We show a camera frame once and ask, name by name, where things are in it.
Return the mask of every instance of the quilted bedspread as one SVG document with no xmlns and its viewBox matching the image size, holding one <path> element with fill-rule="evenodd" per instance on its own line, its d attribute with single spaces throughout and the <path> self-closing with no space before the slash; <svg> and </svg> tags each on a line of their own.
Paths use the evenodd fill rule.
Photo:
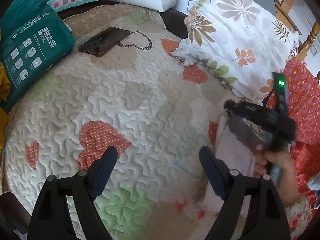
<svg viewBox="0 0 320 240">
<path fill-rule="evenodd" d="M 216 214 L 196 205 L 207 184 L 198 152 L 214 147 L 235 96 L 201 65 L 179 65 L 170 52 L 180 39 L 158 13 L 119 4 L 66 22 L 77 44 L 109 26 L 132 34 L 99 58 L 75 47 L 26 93 L 6 135 L 12 192 L 31 213 L 47 176 L 73 176 L 114 145 L 118 162 L 95 201 L 112 237 L 204 239 Z"/>
</svg>

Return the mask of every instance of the screw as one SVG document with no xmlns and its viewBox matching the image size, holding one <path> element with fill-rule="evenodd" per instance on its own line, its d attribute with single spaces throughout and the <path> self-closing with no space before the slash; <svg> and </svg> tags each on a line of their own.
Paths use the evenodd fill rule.
<svg viewBox="0 0 320 240">
<path fill-rule="evenodd" d="M 263 174 L 262 176 L 265 180 L 269 180 L 270 179 L 270 176 L 268 174 Z"/>
<path fill-rule="evenodd" d="M 81 170 L 81 171 L 78 172 L 78 174 L 79 174 L 80 177 L 83 177 L 83 176 L 85 176 L 87 174 L 87 171 L 86 170 Z"/>
<path fill-rule="evenodd" d="M 231 174 L 232 176 L 238 176 L 238 175 L 239 175 L 239 171 L 237 171 L 237 170 L 231 170 L 231 171 L 230 171 L 230 174 Z"/>
<path fill-rule="evenodd" d="M 54 176 L 54 175 L 50 175 L 49 177 L 47 177 L 47 180 L 48 180 L 48 181 L 53 181 L 55 177 L 56 177 L 56 176 Z"/>
</svg>

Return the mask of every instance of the hand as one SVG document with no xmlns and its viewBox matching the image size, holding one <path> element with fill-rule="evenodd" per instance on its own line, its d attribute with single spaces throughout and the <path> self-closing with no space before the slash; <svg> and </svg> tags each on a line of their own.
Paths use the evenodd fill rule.
<svg viewBox="0 0 320 240">
<path fill-rule="evenodd" d="M 300 194 L 296 182 L 296 173 L 293 160 L 288 149 L 277 152 L 263 151 L 262 145 L 257 145 L 256 166 L 253 173 L 254 177 L 259 178 L 267 173 L 267 162 L 270 161 L 282 168 L 281 177 L 276 188 L 281 201 L 285 207 L 292 206 L 300 199 Z"/>
</svg>

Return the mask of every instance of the red cloth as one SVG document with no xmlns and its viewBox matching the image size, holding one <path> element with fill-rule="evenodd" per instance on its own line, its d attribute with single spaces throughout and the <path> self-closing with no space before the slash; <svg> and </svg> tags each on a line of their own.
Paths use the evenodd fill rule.
<svg viewBox="0 0 320 240">
<path fill-rule="evenodd" d="M 288 85 L 289 116 L 296 121 L 296 145 L 290 149 L 294 159 L 298 190 L 310 200 L 313 207 L 314 192 L 308 189 L 309 179 L 320 171 L 320 86 L 303 63 L 290 60 L 283 74 Z M 274 108 L 271 95 L 267 107 Z"/>
</svg>

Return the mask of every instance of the white floral pillow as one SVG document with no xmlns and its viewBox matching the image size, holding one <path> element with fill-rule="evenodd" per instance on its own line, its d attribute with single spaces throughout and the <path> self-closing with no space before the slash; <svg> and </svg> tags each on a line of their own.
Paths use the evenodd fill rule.
<svg viewBox="0 0 320 240">
<path fill-rule="evenodd" d="M 189 1 L 188 38 L 172 52 L 182 65 L 197 62 L 236 95 L 261 103 L 281 72 L 298 32 L 292 32 L 252 0 Z"/>
</svg>

